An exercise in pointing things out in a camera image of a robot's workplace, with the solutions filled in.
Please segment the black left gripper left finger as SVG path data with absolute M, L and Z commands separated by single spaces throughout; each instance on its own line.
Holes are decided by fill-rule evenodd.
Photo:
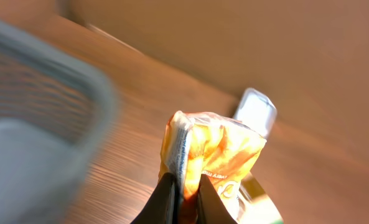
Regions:
M 167 172 L 131 224 L 177 224 L 178 199 L 176 177 Z

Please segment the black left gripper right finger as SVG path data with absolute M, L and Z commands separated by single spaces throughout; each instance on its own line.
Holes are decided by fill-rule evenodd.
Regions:
M 200 178 L 197 214 L 197 224 L 236 224 L 205 174 Z

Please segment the orange snack packet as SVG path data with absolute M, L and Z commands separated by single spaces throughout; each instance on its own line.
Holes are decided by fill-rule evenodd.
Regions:
M 201 175 L 211 181 L 224 206 L 237 218 L 241 181 L 254 166 L 266 140 L 238 121 L 212 112 L 177 111 L 168 121 L 159 175 L 175 174 L 178 222 L 195 223 Z

